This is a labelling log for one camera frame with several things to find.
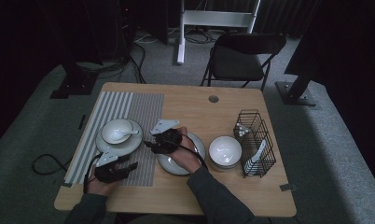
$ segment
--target person's arm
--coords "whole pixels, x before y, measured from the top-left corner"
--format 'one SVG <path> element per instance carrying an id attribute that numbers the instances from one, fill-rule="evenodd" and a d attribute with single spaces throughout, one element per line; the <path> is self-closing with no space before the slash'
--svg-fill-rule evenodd
<path id="1" fill-rule="evenodd" d="M 95 166 L 92 166 L 89 178 L 88 193 L 84 194 L 80 203 L 74 206 L 65 224 L 97 224 L 101 223 L 106 213 L 106 200 L 118 187 L 120 181 L 110 184 L 99 181 L 95 176 Z"/>
<path id="2" fill-rule="evenodd" d="M 191 150 L 193 143 L 188 139 L 188 130 L 183 127 L 178 131 L 183 134 L 181 145 Z M 237 199 L 223 184 L 201 167 L 199 160 L 192 153 L 183 148 L 177 149 L 170 156 L 179 166 L 190 174 L 187 185 L 196 199 L 209 223 L 253 223 L 254 214 Z"/>

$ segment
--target striped placemat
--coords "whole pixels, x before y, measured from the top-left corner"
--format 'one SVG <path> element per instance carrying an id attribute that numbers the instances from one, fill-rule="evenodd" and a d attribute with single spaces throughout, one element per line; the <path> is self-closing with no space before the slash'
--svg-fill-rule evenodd
<path id="1" fill-rule="evenodd" d="M 65 184 L 83 184 L 91 159 L 100 153 L 95 145 L 95 137 L 108 121 L 112 119 L 132 119 L 141 125 L 143 140 L 152 141 L 149 131 L 161 119 L 164 95 L 161 93 L 137 93 L 103 91 L 92 111 L 92 117 L 82 136 L 81 144 L 76 150 L 76 158 L 70 165 L 70 171 L 65 178 Z M 131 154 L 130 160 L 123 163 L 128 165 L 138 161 L 138 168 L 130 172 L 129 178 L 124 179 L 124 186 L 153 186 L 153 175 L 156 157 L 144 143 Z"/>

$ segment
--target black wire basket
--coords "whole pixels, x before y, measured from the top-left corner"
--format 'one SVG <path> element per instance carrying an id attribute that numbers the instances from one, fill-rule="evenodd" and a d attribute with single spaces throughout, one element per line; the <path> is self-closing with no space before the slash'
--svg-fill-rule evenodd
<path id="1" fill-rule="evenodd" d="M 242 110 L 233 129 L 243 149 L 243 177 L 265 175 L 275 164 L 272 141 L 264 119 L 255 109 Z"/>

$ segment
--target black chair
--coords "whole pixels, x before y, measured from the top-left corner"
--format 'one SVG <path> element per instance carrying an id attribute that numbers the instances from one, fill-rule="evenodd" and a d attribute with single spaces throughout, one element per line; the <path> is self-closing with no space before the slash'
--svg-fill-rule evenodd
<path id="1" fill-rule="evenodd" d="M 211 49 L 210 60 L 202 78 L 201 86 L 207 80 L 245 81 L 242 88 L 250 81 L 263 79 L 264 90 L 271 67 L 271 59 L 285 46 L 286 39 L 281 35 L 255 35 L 228 33 L 221 35 Z M 266 55 L 261 63 L 258 55 Z"/>

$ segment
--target hand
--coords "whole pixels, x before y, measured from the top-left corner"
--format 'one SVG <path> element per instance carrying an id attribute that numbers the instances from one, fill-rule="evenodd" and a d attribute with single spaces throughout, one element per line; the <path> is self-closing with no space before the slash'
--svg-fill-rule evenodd
<path id="1" fill-rule="evenodd" d="M 91 176 L 89 177 L 88 182 L 88 193 L 90 194 L 99 194 L 103 196 L 109 196 L 120 184 L 120 181 L 112 183 L 101 182 L 95 177 L 95 165 L 92 165 Z"/>
<path id="2" fill-rule="evenodd" d="M 176 130 L 182 134 L 181 146 L 187 147 L 190 150 L 194 151 L 194 144 L 188 138 L 188 129 L 186 127 L 182 127 Z M 178 148 L 175 152 L 167 154 L 167 156 L 171 157 L 171 159 L 173 159 L 176 164 L 187 170 L 190 174 L 193 174 L 201 167 L 199 159 L 183 148 Z"/>

